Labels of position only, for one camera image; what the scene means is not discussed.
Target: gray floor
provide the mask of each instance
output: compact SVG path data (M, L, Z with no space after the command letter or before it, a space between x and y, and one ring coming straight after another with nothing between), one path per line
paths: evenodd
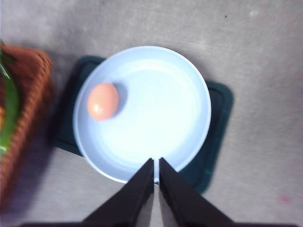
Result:
M186 56L234 94L203 196L235 221L303 225L303 1L2 0L1 38L50 54L57 95L85 54L159 45ZM83 158L43 147L30 154L3 226L81 220L121 188ZM151 226L162 226L158 188Z

